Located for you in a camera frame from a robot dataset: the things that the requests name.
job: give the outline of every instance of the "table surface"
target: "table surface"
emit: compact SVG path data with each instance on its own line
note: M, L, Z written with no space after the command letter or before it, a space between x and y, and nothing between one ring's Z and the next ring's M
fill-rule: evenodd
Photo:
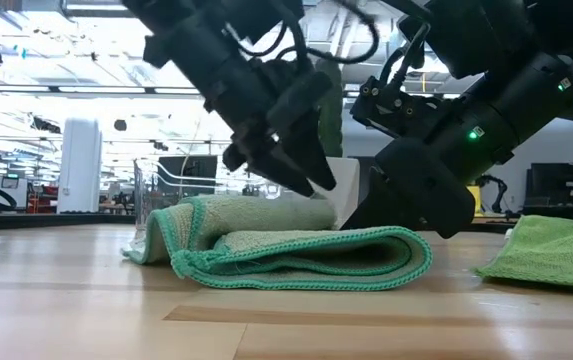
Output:
M573 360L573 292L483 283L500 235L424 234L431 271L378 293L206 289L119 250L132 226L0 231L0 359Z

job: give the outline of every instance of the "gray wall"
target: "gray wall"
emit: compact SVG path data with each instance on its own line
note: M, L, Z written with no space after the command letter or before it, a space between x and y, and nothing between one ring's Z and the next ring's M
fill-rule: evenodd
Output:
M376 130L366 130L344 113L345 156L374 156L390 138ZM526 193L526 170L531 163L573 162L573 122L554 120L515 151L507 164L493 167L489 173L503 179L508 185L506 203L512 211L521 209ZM491 205L497 196L493 184L482 190L482 198Z

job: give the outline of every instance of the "yellow object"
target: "yellow object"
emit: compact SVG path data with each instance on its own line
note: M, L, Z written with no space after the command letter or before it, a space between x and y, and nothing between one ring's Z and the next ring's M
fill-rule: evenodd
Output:
M479 186L468 186L468 191L475 198L475 217L484 216L482 212L482 189Z

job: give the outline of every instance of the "white pillar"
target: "white pillar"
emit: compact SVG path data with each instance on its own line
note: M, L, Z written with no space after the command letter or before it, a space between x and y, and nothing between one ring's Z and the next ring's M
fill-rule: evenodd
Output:
M102 133L97 119L70 118L64 126L57 213L99 210Z

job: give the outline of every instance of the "microfiber cloth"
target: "microfiber cloth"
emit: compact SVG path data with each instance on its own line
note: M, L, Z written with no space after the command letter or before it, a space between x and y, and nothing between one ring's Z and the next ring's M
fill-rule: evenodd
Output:
M573 286L573 220L522 217L482 277Z
M266 290L385 290L431 265L429 245L408 229L334 223L326 200L193 197L153 211L142 248L123 253L141 265L170 261L210 287Z

